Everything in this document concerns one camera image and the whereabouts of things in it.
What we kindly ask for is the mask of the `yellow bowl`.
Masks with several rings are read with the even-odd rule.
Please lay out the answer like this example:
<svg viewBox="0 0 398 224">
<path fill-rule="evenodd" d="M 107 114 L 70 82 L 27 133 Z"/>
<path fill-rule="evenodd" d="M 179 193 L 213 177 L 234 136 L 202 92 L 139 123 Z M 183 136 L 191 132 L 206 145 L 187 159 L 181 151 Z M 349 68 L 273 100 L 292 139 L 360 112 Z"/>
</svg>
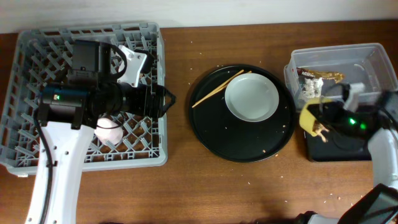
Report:
<svg viewBox="0 0 398 224">
<path fill-rule="evenodd" d="M 309 106 L 313 105 L 319 105 L 320 104 L 320 98 L 312 98 L 309 99 L 305 106 L 302 108 L 299 116 L 299 125 L 300 127 L 309 133 L 312 137 L 315 137 L 315 134 L 312 131 L 313 124 L 315 121 L 318 121 L 314 115 L 311 114 L 311 112 L 308 110 Z"/>
</svg>

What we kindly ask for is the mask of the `white tissue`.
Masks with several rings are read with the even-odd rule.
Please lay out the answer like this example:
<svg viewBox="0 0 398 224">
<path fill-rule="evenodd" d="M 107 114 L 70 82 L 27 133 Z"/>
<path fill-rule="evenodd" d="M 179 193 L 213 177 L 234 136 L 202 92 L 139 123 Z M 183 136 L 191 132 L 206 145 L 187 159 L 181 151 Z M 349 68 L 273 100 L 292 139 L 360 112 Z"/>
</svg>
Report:
<svg viewBox="0 0 398 224">
<path fill-rule="evenodd" d="M 322 94 L 323 79 L 322 78 L 305 78 L 303 90 L 299 96 L 301 100 L 309 100 L 319 98 Z"/>
</svg>

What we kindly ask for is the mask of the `brown snack wrapper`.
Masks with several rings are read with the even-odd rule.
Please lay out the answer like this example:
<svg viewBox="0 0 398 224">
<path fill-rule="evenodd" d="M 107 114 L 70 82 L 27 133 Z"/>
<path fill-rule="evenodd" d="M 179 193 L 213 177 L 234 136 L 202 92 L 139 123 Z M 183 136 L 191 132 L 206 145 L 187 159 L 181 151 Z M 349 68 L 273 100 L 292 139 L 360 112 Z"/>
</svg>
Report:
<svg viewBox="0 0 398 224">
<path fill-rule="evenodd" d="M 305 68 L 296 68 L 297 74 L 310 78 L 322 78 L 325 80 L 334 80 L 335 83 L 339 83 L 345 79 L 345 74 L 341 72 L 325 72 L 318 70 L 309 70 Z"/>
</svg>

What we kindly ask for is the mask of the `pink cup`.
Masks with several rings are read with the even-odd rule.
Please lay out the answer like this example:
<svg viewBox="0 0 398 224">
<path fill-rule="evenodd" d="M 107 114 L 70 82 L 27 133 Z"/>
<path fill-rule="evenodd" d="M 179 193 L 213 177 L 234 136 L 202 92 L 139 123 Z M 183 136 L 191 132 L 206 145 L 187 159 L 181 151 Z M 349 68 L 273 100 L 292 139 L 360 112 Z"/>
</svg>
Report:
<svg viewBox="0 0 398 224">
<path fill-rule="evenodd" d="M 108 118 L 100 118 L 94 131 L 101 143 L 117 145 L 123 138 L 123 129 Z"/>
</svg>

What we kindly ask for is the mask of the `grey round plate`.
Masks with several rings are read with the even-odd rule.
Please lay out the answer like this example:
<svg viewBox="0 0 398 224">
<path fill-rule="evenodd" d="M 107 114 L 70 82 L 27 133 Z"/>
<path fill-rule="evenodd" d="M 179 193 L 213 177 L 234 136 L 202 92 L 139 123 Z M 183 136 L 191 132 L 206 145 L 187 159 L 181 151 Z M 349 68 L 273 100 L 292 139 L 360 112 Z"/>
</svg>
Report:
<svg viewBox="0 0 398 224">
<path fill-rule="evenodd" d="M 224 99 L 235 117 L 256 123 L 265 121 L 276 112 L 280 96 L 269 78 L 257 73 L 245 73 L 227 85 Z"/>
</svg>

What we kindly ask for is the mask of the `wooden chopstick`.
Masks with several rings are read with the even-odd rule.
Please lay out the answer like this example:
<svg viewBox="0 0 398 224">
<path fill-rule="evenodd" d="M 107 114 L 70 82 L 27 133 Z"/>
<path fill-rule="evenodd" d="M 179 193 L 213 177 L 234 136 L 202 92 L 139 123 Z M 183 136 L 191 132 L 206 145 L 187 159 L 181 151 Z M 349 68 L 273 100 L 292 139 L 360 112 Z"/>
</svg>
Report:
<svg viewBox="0 0 398 224">
<path fill-rule="evenodd" d="M 244 73 L 251 73 L 251 71 L 245 72 L 244 70 L 240 70 L 238 73 L 233 75 L 231 78 L 227 79 L 225 82 L 223 82 L 220 86 L 216 87 L 213 91 L 211 91 L 209 94 L 207 94 L 203 99 L 206 100 L 207 98 L 213 96 L 220 90 L 222 90 L 224 87 L 226 87 L 234 78 L 238 77 L 239 75 L 242 75 Z"/>
<path fill-rule="evenodd" d="M 239 76 L 240 74 L 242 74 L 244 72 L 244 70 L 240 70 L 238 73 L 236 73 L 235 75 L 233 75 L 231 78 L 227 79 L 225 82 L 223 82 L 220 86 L 216 87 L 213 91 L 211 91 L 209 94 L 207 94 L 206 96 L 204 96 L 202 99 L 200 99 L 199 101 L 197 101 L 192 108 L 196 107 L 197 105 L 199 105 L 200 103 L 202 103 L 203 101 L 205 101 L 206 99 L 208 99 L 209 97 L 215 95 L 216 93 L 218 93 L 219 91 L 223 90 L 224 88 L 226 88 L 227 84 L 234 78 L 236 78 L 237 76 Z"/>
</svg>

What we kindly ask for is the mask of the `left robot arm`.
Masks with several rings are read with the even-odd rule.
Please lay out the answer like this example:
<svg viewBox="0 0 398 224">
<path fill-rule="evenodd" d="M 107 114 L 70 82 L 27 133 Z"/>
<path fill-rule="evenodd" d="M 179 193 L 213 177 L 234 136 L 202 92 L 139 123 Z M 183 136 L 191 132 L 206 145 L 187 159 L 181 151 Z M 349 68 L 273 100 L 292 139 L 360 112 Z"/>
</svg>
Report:
<svg viewBox="0 0 398 224">
<path fill-rule="evenodd" d="M 34 111 L 40 154 L 27 223 L 75 223 L 83 163 L 100 117 L 166 114 L 168 89 L 139 83 L 153 62 L 146 50 L 73 43 L 71 67 L 40 92 Z"/>
</svg>

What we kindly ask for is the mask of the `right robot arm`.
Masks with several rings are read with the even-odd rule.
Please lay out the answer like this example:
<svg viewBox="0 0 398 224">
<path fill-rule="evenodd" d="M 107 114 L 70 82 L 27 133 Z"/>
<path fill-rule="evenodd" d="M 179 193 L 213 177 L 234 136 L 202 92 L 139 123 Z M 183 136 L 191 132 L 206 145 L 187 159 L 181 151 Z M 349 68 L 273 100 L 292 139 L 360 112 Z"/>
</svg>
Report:
<svg viewBox="0 0 398 224">
<path fill-rule="evenodd" d="M 373 163 L 374 187 L 342 217 L 328 218 L 313 211 L 296 223 L 390 223 L 397 221 L 397 92 L 385 91 L 373 105 L 360 105 L 351 90 L 343 101 L 315 98 L 300 112 L 299 124 L 314 137 L 323 131 L 366 142 Z"/>
</svg>

